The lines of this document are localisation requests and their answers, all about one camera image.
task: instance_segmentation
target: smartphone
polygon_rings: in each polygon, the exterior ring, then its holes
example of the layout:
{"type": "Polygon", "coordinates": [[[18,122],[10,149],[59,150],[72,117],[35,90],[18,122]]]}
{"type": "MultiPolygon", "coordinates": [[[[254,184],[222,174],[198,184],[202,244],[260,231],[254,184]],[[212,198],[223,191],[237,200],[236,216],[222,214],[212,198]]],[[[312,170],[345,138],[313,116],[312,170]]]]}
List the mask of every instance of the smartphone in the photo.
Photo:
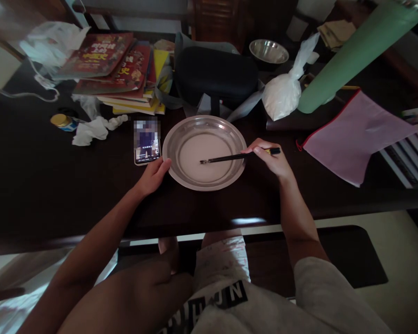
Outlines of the smartphone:
{"type": "Polygon", "coordinates": [[[160,126],[157,117],[137,117],[133,121],[135,165],[147,165],[161,156],[160,126]]]}

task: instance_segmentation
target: chopsticks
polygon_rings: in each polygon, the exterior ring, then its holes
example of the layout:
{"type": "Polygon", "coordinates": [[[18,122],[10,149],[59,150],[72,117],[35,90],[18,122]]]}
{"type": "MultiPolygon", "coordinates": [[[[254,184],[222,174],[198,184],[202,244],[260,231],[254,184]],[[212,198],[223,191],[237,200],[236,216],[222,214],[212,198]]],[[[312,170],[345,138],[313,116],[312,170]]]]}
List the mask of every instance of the chopsticks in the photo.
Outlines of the chopsticks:
{"type": "MultiPolygon", "coordinates": [[[[271,155],[274,155],[274,154],[280,153],[280,148],[269,148],[269,149],[266,149],[265,151],[271,155]]],[[[200,160],[200,164],[204,165],[204,164],[212,163],[212,162],[222,162],[222,161],[243,159],[243,158],[246,158],[247,156],[254,155],[254,154],[255,154],[254,152],[251,152],[251,153],[228,155],[225,157],[213,158],[213,159],[208,159],[208,160],[200,160]]]]}

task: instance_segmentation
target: small metal bowl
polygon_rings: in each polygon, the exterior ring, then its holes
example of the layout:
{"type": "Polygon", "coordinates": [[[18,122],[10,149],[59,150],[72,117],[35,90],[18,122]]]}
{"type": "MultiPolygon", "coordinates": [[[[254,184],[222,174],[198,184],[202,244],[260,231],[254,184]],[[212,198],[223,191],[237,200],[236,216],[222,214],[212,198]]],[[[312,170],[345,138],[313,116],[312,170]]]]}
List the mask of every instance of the small metal bowl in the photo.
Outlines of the small metal bowl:
{"type": "Polygon", "coordinates": [[[214,135],[229,147],[230,154],[239,154],[246,148],[246,142],[242,134],[228,121],[208,115],[193,116],[182,120],[175,125],[167,134],[163,143],[163,158],[171,158],[172,166],[170,175],[182,186],[197,191],[214,191],[223,189],[234,183],[245,168],[243,159],[229,161],[227,172],[216,180],[196,180],[183,168],[181,155],[183,145],[192,137],[198,135],[214,135]]]}
{"type": "Polygon", "coordinates": [[[249,50],[254,57],[270,64],[282,64],[289,59],[289,53],[283,46],[268,39],[252,41],[249,50]]]}

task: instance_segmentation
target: person's left hand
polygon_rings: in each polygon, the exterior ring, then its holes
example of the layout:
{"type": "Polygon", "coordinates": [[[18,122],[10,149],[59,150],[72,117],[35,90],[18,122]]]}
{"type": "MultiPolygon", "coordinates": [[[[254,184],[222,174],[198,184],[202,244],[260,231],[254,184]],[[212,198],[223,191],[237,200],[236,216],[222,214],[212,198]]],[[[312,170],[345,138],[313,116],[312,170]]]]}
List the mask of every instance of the person's left hand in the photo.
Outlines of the person's left hand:
{"type": "Polygon", "coordinates": [[[163,161],[163,157],[159,157],[155,161],[152,161],[147,165],[144,174],[135,184],[134,188],[137,189],[144,197],[150,195],[158,189],[171,164],[171,159],[163,161]]]}

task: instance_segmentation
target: batter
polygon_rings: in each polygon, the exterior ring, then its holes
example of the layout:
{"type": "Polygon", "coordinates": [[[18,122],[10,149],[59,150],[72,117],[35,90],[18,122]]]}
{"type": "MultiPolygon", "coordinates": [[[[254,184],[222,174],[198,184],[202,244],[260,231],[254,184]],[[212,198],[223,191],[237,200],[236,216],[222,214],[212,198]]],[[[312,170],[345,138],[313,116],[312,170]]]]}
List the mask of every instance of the batter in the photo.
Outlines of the batter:
{"type": "Polygon", "coordinates": [[[209,134],[196,135],[184,143],[180,152],[183,172],[197,182],[215,182],[230,169],[232,161],[202,165],[200,160],[231,155],[229,146],[219,137],[209,134]]]}

